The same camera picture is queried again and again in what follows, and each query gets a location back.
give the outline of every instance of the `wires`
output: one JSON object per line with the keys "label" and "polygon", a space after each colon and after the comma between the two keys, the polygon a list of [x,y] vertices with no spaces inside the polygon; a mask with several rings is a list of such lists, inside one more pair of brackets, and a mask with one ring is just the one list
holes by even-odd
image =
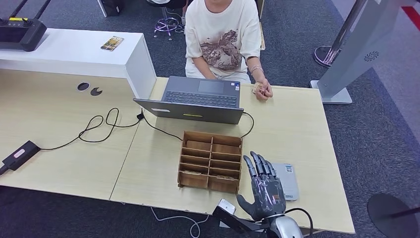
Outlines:
{"label": "wires", "polygon": [[252,126],[251,126],[251,129],[245,134],[245,135],[243,135],[243,136],[241,136],[241,138],[244,138],[245,136],[247,136],[249,133],[251,133],[251,131],[252,131],[252,129],[254,128],[254,123],[255,123],[255,121],[254,121],[254,118],[251,116],[251,114],[249,114],[249,113],[247,113],[247,112],[243,112],[243,114],[247,114],[248,116],[250,116],[250,118],[252,119]]}
{"label": "wires", "polygon": [[309,218],[309,223],[310,223],[310,225],[311,225],[311,227],[310,227],[310,229],[309,229],[309,236],[310,236],[310,237],[312,237],[312,234],[314,233],[314,224],[313,224],[313,222],[312,222],[312,218],[311,218],[311,216],[309,215],[309,213],[308,213],[307,211],[305,211],[303,208],[299,208],[299,207],[297,207],[297,208],[292,208],[292,209],[290,209],[290,210],[285,211],[285,212],[284,212],[284,214],[289,213],[289,212],[293,212],[293,211],[296,211],[296,210],[302,211],[302,212],[304,212],[304,213],[308,216],[308,218]]}
{"label": "wires", "polygon": [[[200,237],[200,233],[201,233],[201,230],[200,230],[200,226],[198,225],[198,224],[200,224],[200,223],[204,223],[204,222],[206,222],[208,219],[209,219],[209,215],[207,215],[207,218],[205,218],[204,220],[202,220],[202,221],[200,221],[200,222],[196,222],[196,221],[194,221],[193,219],[191,219],[191,218],[189,218],[189,217],[185,217],[185,216],[174,216],[174,217],[167,217],[167,218],[162,218],[162,219],[159,219],[157,216],[156,216],[156,213],[155,213],[155,211],[153,210],[153,207],[150,207],[150,209],[152,210],[152,212],[153,212],[153,215],[155,216],[155,218],[156,218],[156,220],[158,220],[158,221],[165,221],[165,220],[169,220],[169,219],[174,219],[174,218],[185,218],[185,219],[188,219],[188,220],[190,220],[190,221],[192,221],[192,222],[194,222],[194,224],[191,226],[191,228],[190,228],[190,235],[191,235],[191,237],[192,238],[198,238],[198,237]],[[193,227],[195,227],[195,226],[197,226],[197,229],[198,229],[198,235],[197,236],[195,236],[195,235],[193,235]]]}
{"label": "wires", "polygon": [[144,117],[144,119],[145,119],[145,121],[146,121],[147,125],[149,125],[151,128],[154,128],[154,129],[156,129],[156,130],[158,130],[158,131],[160,131],[160,132],[163,132],[163,133],[165,133],[165,134],[167,134],[167,135],[170,135],[170,136],[173,136],[173,137],[175,137],[175,138],[178,138],[178,140],[182,141],[182,138],[181,138],[181,137],[176,136],[176,135],[173,135],[173,134],[170,134],[170,133],[168,133],[168,132],[166,132],[166,131],[164,131],[164,130],[162,130],[162,129],[159,129],[159,128],[157,128],[157,127],[154,127],[154,126],[150,125],[150,123],[147,121],[147,119],[146,119],[146,117],[144,116],[144,114],[143,114],[143,117]]}
{"label": "wires", "polygon": [[[245,135],[241,136],[241,138],[244,138],[244,137],[245,137],[245,136],[247,136],[249,133],[251,133],[252,129],[254,128],[254,123],[255,123],[254,118],[251,116],[251,114],[249,114],[249,113],[247,113],[247,112],[243,112],[243,114],[247,114],[247,115],[248,115],[248,116],[252,119],[252,126],[251,126],[251,129],[250,129],[250,130],[249,130],[249,131],[248,131]],[[164,130],[162,130],[162,129],[159,129],[159,128],[157,128],[157,127],[152,126],[152,125],[151,125],[151,124],[147,121],[147,119],[146,119],[146,117],[144,116],[144,114],[143,114],[143,118],[144,118],[144,120],[146,121],[147,125],[149,125],[151,128],[156,129],[156,130],[158,130],[158,131],[160,131],[160,132],[163,132],[163,133],[165,133],[165,134],[167,134],[167,135],[173,136],[173,137],[177,138],[178,140],[182,141],[182,138],[181,138],[181,137],[179,137],[179,136],[177,136],[177,135],[170,134],[170,133],[168,133],[168,132],[166,132],[166,131],[164,131]]]}
{"label": "wires", "polygon": [[[108,119],[109,119],[109,115],[111,114],[111,112],[112,112],[113,110],[116,110],[116,111],[117,111],[117,115],[115,116],[114,123],[112,123],[112,124],[111,124],[111,123],[109,123],[109,122],[108,122]],[[101,115],[96,115],[96,116],[94,116],[94,117],[92,117],[92,118],[90,119],[90,121],[89,121],[88,125],[86,126],[86,128],[85,128],[83,131],[81,131],[81,132],[79,133],[79,135],[78,135],[76,138],[74,138],[74,139],[72,139],[71,141],[69,141],[69,142],[65,143],[64,145],[60,145],[60,146],[57,146],[57,147],[54,147],[54,148],[49,148],[49,149],[41,148],[41,150],[47,150],[47,151],[56,150],[56,149],[59,149],[59,148],[65,147],[65,146],[67,146],[67,145],[69,145],[69,144],[73,143],[73,142],[74,142],[74,141],[76,141],[77,139],[80,139],[80,140],[82,140],[82,141],[84,141],[84,142],[88,142],[88,143],[99,143],[99,142],[103,142],[103,141],[107,140],[107,139],[111,136],[112,132],[114,131],[114,129],[115,129],[116,127],[117,127],[117,128],[128,128],[128,127],[132,127],[132,126],[137,125],[137,124],[141,121],[141,119],[142,119],[142,117],[141,117],[141,116],[142,116],[142,114],[139,114],[139,115],[137,115],[137,119],[138,119],[138,121],[137,121],[136,123],[134,123],[134,124],[132,124],[132,125],[120,126],[120,125],[116,125],[116,124],[117,124],[117,121],[118,121],[118,116],[119,116],[119,109],[118,109],[118,108],[112,108],[112,109],[110,109],[110,110],[108,111],[108,114],[106,115],[106,118],[105,118],[105,123],[106,123],[107,125],[112,126],[112,127],[111,127],[111,130],[109,131],[108,135],[107,135],[104,139],[102,139],[102,140],[86,140],[86,139],[83,139],[83,138],[82,138],[82,135],[84,135],[87,131],[89,131],[89,130],[93,130],[93,129],[95,129],[95,128],[98,128],[99,126],[101,126],[101,125],[103,124],[103,122],[104,122],[104,117],[103,117],[103,116],[101,116]],[[93,127],[90,127],[91,123],[92,123],[95,119],[101,119],[101,122],[100,122],[100,123],[98,123],[97,125],[93,126]]]}
{"label": "wires", "polygon": [[[179,17],[179,19],[182,19],[182,17],[178,13],[176,13],[176,12],[169,12],[167,7],[165,7],[165,11],[168,14],[177,15]],[[182,25],[182,24],[177,24],[177,25],[173,24],[173,25],[170,25],[170,26],[176,26],[176,28],[175,28],[175,32],[176,33],[184,33],[184,25]]]}

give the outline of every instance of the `laptop touchpad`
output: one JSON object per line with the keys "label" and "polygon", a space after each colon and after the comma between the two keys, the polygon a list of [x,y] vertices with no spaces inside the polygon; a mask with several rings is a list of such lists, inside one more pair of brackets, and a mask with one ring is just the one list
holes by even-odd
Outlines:
{"label": "laptop touchpad", "polygon": [[206,93],[223,93],[223,87],[224,82],[201,80],[198,91]]}

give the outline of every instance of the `bracelet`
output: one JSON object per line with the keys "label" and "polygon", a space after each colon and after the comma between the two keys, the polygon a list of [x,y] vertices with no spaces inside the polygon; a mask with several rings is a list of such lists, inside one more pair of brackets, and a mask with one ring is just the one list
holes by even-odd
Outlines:
{"label": "bracelet", "polygon": [[261,65],[259,65],[259,64],[254,65],[254,67],[252,67],[252,68],[251,68],[251,70],[250,70],[251,74],[252,74],[252,72],[254,71],[254,69],[255,69],[255,68],[257,68],[257,67],[259,67],[260,69],[263,69],[263,68],[262,68],[262,66],[261,66]]}
{"label": "bracelet", "polygon": [[257,68],[254,68],[254,69],[251,71],[251,75],[252,75],[252,73],[253,73],[256,69],[261,69],[262,73],[264,73],[263,68],[261,68],[261,67],[257,67]]}

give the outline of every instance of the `office chair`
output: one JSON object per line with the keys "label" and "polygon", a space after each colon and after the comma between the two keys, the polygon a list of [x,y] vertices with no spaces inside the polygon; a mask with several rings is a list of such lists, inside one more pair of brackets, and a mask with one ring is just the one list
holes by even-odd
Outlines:
{"label": "office chair", "polygon": [[158,37],[158,35],[156,34],[158,31],[161,32],[167,32],[169,35],[169,39],[168,40],[172,40],[172,36],[171,36],[171,31],[175,30],[178,28],[179,26],[179,21],[173,17],[168,17],[167,16],[167,9],[179,9],[182,8],[185,5],[185,1],[184,0],[170,0],[167,3],[164,4],[158,4],[153,2],[152,0],[146,0],[147,4],[149,4],[150,6],[153,7],[160,7],[162,9],[162,13],[163,13],[163,19],[160,19],[159,21],[156,22],[155,24],[155,35],[153,35],[153,37]]}

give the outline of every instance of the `robotic thumb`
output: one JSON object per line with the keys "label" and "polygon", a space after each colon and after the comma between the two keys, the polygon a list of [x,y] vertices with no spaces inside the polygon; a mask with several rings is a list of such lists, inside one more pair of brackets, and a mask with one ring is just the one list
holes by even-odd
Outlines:
{"label": "robotic thumb", "polygon": [[236,200],[238,200],[239,206],[242,209],[244,209],[244,211],[248,213],[252,218],[254,218],[254,211],[255,211],[254,204],[247,202],[245,198],[240,194],[236,195]]}

